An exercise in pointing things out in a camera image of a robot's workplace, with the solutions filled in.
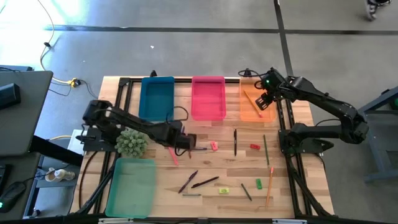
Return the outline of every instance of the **yellow eraser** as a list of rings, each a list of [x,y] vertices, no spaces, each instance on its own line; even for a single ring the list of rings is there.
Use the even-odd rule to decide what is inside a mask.
[[[227,194],[229,193],[229,189],[225,188],[225,189],[218,189],[218,193],[220,194]]]

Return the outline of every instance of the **wooden tabletop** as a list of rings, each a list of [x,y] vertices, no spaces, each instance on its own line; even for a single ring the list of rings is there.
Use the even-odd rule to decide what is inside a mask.
[[[120,77],[104,77],[100,100],[115,102]],[[132,89],[129,112],[138,115],[141,84],[135,83]],[[276,118],[270,123],[243,122],[239,117],[239,85],[226,84],[226,117],[223,121],[194,121],[190,118],[184,121],[185,132],[197,134],[197,147],[210,148],[210,141],[218,142],[219,150],[213,152],[193,151],[192,159],[188,153],[178,157],[179,166],[175,166],[165,147],[150,142],[144,158],[153,159],[156,163],[156,191],[151,217],[213,217],[213,218],[292,218],[294,217],[289,180],[287,177],[285,158],[280,152],[277,131],[280,129]],[[122,95],[121,108],[124,107],[126,90]],[[191,84],[175,84],[175,106],[183,106],[190,112]],[[310,106],[306,101],[293,103],[296,122],[313,125]],[[185,116],[183,110],[175,110],[175,119]],[[238,132],[238,153],[234,156],[234,129]],[[267,186],[270,167],[267,165],[264,141],[267,138],[269,159],[274,167],[269,206],[266,208]],[[261,149],[255,150],[250,144],[258,144]],[[83,160],[80,174],[91,153]],[[99,152],[87,168],[82,184],[82,203],[90,197],[98,185],[104,153]],[[308,188],[312,191],[323,208],[333,213],[328,183],[321,160],[311,154],[303,154],[303,164]],[[200,197],[183,197],[178,194],[179,188],[189,176],[198,171],[196,177],[185,189],[188,193],[201,194]],[[201,187],[191,189],[190,186],[210,179],[220,178]],[[256,179],[260,178],[263,189],[258,190]],[[246,197],[241,183],[245,185],[252,197],[252,202]],[[228,195],[218,193],[219,188],[229,188]],[[78,189],[71,212],[78,210]],[[108,199],[109,184],[104,190],[101,212],[105,209]],[[298,190],[300,208],[304,210],[302,193]]]

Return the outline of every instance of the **concrete floor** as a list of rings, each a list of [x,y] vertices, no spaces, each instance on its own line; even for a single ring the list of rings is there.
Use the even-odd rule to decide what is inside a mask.
[[[277,29],[273,0],[42,0],[54,23],[115,27],[200,27]],[[363,19],[362,0],[280,0],[286,29],[398,30],[398,4],[385,7],[379,19]],[[0,14],[0,64],[30,65],[40,70],[47,15],[36,1],[8,1]],[[287,35],[293,73],[321,91],[359,108],[397,82],[398,35]],[[250,67],[286,73],[279,34],[191,32],[55,32],[54,48],[44,58],[46,69],[64,80],[86,80],[97,95],[105,75],[236,76]],[[67,92],[67,87],[51,85]],[[85,106],[92,99],[86,88],[68,97],[48,93],[36,135],[43,138],[80,129]],[[312,105],[314,121],[331,118]],[[365,184],[376,171],[366,143],[355,146],[333,141],[325,153],[326,174],[335,213],[340,217],[397,222],[398,181]],[[68,208],[37,208],[63,214]],[[67,192],[59,193],[66,198]]]

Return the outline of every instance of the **shoe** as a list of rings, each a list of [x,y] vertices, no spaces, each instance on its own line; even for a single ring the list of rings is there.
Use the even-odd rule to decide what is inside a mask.
[[[377,18],[376,11],[377,11],[378,7],[388,6],[390,4],[391,4],[391,0],[387,0],[383,3],[378,3],[374,0],[365,0],[366,15],[368,16],[368,19],[370,21],[375,20]]]
[[[388,6],[390,4],[391,4],[391,0],[388,0],[388,1],[384,2],[384,3],[379,3],[379,6]]]
[[[377,18],[376,11],[379,7],[379,4],[372,2],[371,0],[365,0],[366,7],[366,15],[370,21],[373,21]]]

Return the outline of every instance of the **plastic tray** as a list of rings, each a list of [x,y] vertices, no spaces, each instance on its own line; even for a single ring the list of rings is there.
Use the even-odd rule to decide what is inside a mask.
[[[191,114],[197,121],[220,121],[225,118],[224,77],[192,78]]]
[[[148,217],[154,201],[155,173],[152,159],[118,159],[105,214],[108,217]]]
[[[174,78],[143,78],[139,102],[139,117],[147,121],[165,121],[174,116]]]
[[[261,94],[264,93],[265,90],[258,90],[254,87],[254,82],[258,81],[258,77],[256,78],[241,78],[239,81],[239,99],[240,99],[240,115],[242,121],[251,121],[251,122],[272,122],[276,118],[276,108],[275,103],[272,103],[265,110],[260,110],[260,114],[262,118],[259,116],[257,110],[253,107],[253,105],[249,102],[248,97],[244,93],[248,93],[250,100],[256,104],[254,101],[258,99]]]

